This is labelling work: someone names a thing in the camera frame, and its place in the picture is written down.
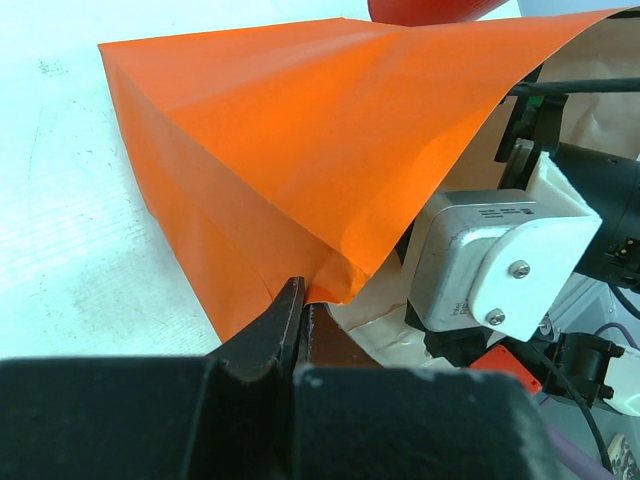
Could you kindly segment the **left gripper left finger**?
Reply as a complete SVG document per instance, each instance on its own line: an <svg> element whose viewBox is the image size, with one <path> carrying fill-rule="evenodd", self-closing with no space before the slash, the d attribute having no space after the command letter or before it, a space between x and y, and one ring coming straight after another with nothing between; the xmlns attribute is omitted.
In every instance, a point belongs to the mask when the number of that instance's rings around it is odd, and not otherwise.
<svg viewBox="0 0 640 480"><path fill-rule="evenodd" d="M298 355L305 290L303 277L288 279L262 314L206 357L241 382L271 373L288 377Z"/></svg>

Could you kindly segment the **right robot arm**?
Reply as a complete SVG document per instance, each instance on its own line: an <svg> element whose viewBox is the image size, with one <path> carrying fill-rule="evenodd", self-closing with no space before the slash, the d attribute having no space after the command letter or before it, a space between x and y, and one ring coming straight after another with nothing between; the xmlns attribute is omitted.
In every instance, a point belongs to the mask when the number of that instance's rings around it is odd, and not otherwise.
<svg viewBox="0 0 640 480"><path fill-rule="evenodd" d="M639 351L593 334L555 334L549 312L569 278L639 287L639 164L560 141L567 96L516 102L493 190L444 190L417 216L405 259L406 319L456 367L519 376L555 398L635 416Z"/></svg>

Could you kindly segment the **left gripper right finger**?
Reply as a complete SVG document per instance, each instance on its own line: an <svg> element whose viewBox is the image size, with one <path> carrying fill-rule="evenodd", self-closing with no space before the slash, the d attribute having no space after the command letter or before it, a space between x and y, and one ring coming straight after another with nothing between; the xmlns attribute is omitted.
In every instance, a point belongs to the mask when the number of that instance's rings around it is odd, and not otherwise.
<svg viewBox="0 0 640 480"><path fill-rule="evenodd" d="M326 304L311 304L307 322L305 361L336 368L381 368L339 325Z"/></svg>

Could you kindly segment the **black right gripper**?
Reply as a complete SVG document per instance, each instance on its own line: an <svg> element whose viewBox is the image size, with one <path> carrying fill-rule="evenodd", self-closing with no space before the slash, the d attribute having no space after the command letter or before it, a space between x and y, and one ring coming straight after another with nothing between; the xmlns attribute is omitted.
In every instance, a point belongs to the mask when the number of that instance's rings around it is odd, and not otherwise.
<svg viewBox="0 0 640 480"><path fill-rule="evenodd" d="M560 94L516 100L494 158L505 165L499 189L525 190L539 155L557 149L568 99Z"/></svg>

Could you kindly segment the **orange paper bag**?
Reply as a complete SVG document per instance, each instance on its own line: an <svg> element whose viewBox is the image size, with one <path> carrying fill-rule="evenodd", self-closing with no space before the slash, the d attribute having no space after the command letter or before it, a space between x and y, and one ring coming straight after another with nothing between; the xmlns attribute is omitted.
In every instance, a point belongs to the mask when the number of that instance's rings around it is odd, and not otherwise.
<svg viewBox="0 0 640 480"><path fill-rule="evenodd" d="M437 189L496 187L508 90L636 76L639 20L336 18L100 53L145 204L225 341L291 277L310 302L362 299Z"/></svg>

